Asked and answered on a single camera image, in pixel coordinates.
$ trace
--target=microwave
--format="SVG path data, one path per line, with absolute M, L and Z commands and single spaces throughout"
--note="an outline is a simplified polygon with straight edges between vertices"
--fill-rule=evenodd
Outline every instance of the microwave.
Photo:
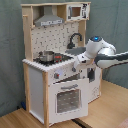
M 87 19 L 89 16 L 89 4 L 67 5 L 67 21 Z

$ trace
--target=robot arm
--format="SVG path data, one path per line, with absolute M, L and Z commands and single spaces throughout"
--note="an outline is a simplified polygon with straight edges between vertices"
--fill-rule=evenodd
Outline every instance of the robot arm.
M 128 52 L 116 55 L 106 55 L 100 53 L 96 56 L 95 63 L 99 68 L 102 69 L 128 63 Z
M 86 46 L 86 51 L 77 56 L 73 71 L 75 71 L 76 67 L 83 62 L 85 65 L 90 64 L 90 60 L 92 59 L 94 59 L 95 64 L 102 69 L 128 63 L 128 52 L 116 55 L 115 53 L 115 47 L 105 42 L 103 38 L 98 36 L 91 37 Z

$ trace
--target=table surface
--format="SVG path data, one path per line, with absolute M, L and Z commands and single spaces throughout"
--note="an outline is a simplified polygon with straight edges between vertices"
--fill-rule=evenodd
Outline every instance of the table surface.
M 88 116 L 76 119 L 87 128 L 115 128 L 128 118 L 128 89 L 102 80 L 101 92 L 89 104 Z
M 0 128 L 44 128 L 37 119 L 23 109 L 19 109 L 0 118 Z M 73 121 L 65 121 L 50 128 L 81 128 Z

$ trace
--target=small pot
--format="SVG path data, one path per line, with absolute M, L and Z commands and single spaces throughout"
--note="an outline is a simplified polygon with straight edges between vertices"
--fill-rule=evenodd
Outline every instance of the small pot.
M 54 52 L 53 51 L 39 52 L 39 58 L 43 62 L 53 61 L 54 60 Z

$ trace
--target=oven window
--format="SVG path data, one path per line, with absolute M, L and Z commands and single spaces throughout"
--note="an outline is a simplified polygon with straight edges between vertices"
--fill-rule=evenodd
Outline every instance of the oven window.
M 57 113 L 63 113 L 80 108 L 81 91 L 71 90 L 57 94 Z
M 81 7 L 72 7 L 72 17 L 80 16 Z

